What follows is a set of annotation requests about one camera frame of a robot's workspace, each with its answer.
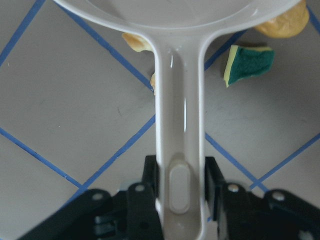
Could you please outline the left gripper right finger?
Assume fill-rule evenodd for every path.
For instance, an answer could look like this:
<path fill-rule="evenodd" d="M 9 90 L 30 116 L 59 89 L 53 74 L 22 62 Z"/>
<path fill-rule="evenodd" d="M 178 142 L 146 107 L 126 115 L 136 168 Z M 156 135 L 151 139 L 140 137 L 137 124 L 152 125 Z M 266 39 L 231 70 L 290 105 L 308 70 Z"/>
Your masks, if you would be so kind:
<path fill-rule="evenodd" d="M 246 190 L 227 182 L 214 157 L 205 158 L 205 199 L 219 240 L 250 239 L 250 200 Z"/>

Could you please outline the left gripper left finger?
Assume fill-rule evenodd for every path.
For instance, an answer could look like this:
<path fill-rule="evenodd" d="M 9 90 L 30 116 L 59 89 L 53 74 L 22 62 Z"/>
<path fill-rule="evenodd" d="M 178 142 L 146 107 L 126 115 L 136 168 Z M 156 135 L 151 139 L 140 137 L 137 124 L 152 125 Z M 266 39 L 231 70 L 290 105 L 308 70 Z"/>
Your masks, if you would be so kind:
<path fill-rule="evenodd" d="M 127 237 L 129 240 L 161 240 L 163 230 L 156 208 L 159 167 L 155 155 L 145 157 L 140 182 L 132 184 L 127 197 Z"/>

